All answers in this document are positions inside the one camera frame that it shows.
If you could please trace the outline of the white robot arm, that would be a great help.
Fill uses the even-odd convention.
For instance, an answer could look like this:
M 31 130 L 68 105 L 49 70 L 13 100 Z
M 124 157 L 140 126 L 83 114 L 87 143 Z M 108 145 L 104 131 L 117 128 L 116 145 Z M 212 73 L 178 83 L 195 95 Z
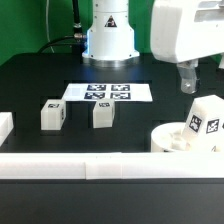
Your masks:
M 128 5 L 129 0 L 93 0 L 85 63 L 120 67 L 139 60 Z M 220 54 L 224 70 L 224 0 L 154 0 L 150 47 L 155 59 L 177 66 L 181 90 L 194 93 L 199 59 Z

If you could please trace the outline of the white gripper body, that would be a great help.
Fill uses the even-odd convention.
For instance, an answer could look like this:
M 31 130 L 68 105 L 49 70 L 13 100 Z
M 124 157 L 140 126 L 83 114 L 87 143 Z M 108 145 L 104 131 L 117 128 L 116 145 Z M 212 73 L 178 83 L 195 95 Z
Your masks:
M 155 0 L 150 45 L 170 63 L 224 53 L 224 0 Z

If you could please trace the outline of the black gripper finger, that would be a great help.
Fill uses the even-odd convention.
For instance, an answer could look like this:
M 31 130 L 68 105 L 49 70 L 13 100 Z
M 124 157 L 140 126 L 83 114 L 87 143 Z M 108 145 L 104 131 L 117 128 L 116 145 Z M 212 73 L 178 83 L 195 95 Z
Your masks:
M 177 64 L 177 69 L 181 77 L 181 91 L 186 94 L 193 94 L 198 88 L 198 78 L 196 68 L 197 60 L 185 61 Z

